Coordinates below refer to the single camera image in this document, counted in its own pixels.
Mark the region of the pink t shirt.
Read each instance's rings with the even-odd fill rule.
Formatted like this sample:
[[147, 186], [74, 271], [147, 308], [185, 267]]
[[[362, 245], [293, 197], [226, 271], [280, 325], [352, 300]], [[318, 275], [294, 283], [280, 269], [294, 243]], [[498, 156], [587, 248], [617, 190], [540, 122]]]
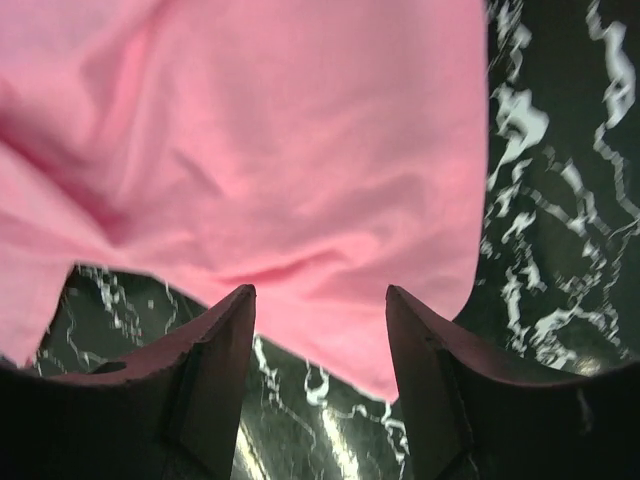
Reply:
[[76, 263], [208, 305], [387, 401], [385, 292], [445, 318], [487, 173], [481, 1], [5, 1], [1, 351], [34, 357]]

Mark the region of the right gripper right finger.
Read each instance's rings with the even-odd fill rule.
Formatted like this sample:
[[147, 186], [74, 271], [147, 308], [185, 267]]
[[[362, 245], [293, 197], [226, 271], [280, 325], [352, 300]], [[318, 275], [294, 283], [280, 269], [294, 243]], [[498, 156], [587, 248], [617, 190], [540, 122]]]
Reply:
[[386, 325], [418, 479], [635, 479], [639, 365], [586, 377], [507, 352], [398, 286]]

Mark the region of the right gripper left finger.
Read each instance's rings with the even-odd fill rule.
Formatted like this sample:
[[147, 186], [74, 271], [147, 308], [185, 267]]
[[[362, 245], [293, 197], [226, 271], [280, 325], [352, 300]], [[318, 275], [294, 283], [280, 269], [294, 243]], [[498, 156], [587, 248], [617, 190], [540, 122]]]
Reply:
[[94, 371], [1, 367], [5, 479], [227, 479], [256, 316], [242, 285]]

